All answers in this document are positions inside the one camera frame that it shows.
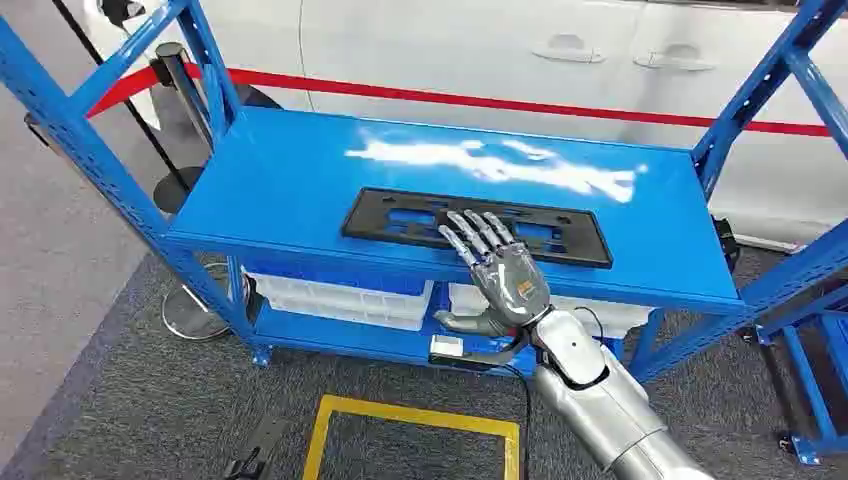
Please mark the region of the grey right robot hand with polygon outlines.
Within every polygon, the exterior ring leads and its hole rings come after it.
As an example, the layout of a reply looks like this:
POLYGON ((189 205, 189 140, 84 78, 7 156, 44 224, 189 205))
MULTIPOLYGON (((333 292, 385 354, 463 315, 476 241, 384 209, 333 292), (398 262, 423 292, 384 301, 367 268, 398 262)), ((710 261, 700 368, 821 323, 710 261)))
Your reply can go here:
POLYGON ((552 309, 550 289, 527 246, 491 212, 446 212, 451 225, 439 233, 467 264, 473 283, 488 302, 478 315, 440 310, 434 317, 447 329, 499 337, 515 333, 552 309))

